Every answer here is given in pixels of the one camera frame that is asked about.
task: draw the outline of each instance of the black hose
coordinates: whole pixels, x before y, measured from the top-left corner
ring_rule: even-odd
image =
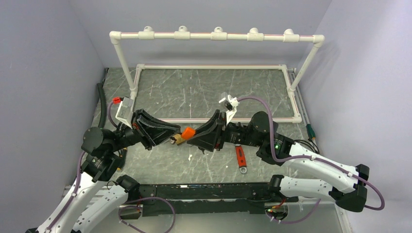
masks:
[[[100,98],[100,120],[99,120],[99,128],[104,128],[106,123],[106,115],[107,115],[107,107],[106,107],[106,96],[104,95],[103,91],[103,83],[98,83],[97,91],[99,92]]]

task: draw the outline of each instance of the red handle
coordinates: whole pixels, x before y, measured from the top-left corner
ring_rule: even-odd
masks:
[[[235,149],[236,149],[236,156],[238,158],[239,167],[246,166],[246,158],[244,156],[242,146],[235,146]]]

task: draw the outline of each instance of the white bracket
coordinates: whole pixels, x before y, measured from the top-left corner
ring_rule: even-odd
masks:
[[[238,99],[236,97],[232,98],[231,95],[226,92],[222,93],[222,98],[219,103],[227,109],[226,111],[226,125],[232,120],[233,116],[236,114],[237,106],[239,105]]]

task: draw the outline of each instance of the red connector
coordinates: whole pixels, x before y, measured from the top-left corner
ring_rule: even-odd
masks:
[[[114,104],[118,104],[118,103],[120,103],[121,102],[121,98],[120,97],[114,97],[113,98],[113,103]]]

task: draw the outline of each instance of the orange object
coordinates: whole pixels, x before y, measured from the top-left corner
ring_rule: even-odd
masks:
[[[187,127],[183,131],[181,137],[185,140],[188,140],[188,139],[192,138],[195,134],[196,134],[196,131],[194,129],[192,129],[191,127]]]
[[[247,166],[246,166],[246,158],[244,157],[242,146],[236,145],[235,149],[236,149],[236,156],[238,158],[240,172],[244,174],[247,172]]]
[[[113,103],[114,103],[114,104],[118,104],[118,103],[120,103],[120,102],[121,102],[120,97],[114,97],[114,98],[113,98]]]

